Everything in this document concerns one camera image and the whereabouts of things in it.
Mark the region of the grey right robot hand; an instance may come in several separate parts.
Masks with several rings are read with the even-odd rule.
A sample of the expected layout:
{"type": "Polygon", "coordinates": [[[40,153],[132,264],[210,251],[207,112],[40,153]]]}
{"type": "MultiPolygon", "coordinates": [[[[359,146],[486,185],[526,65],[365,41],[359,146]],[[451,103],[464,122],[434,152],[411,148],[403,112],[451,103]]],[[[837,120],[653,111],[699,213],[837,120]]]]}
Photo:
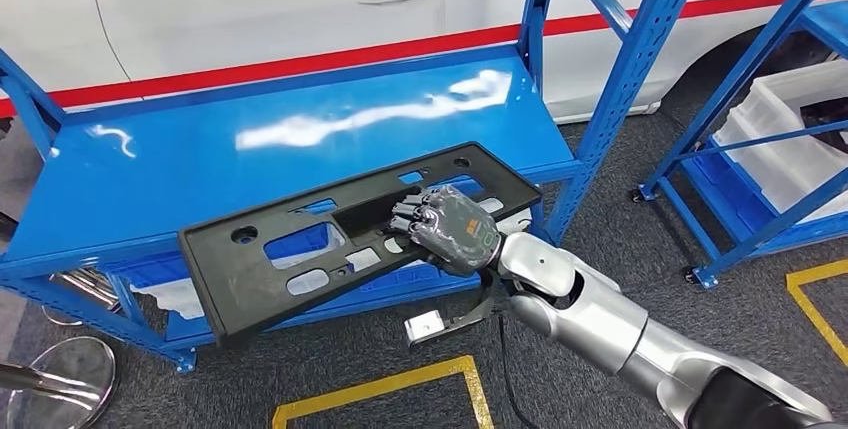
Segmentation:
{"type": "Polygon", "coordinates": [[[489,266],[502,235],[484,208],[451,185],[407,195],[393,205],[388,226],[426,249],[445,272],[468,277],[489,266]]]}

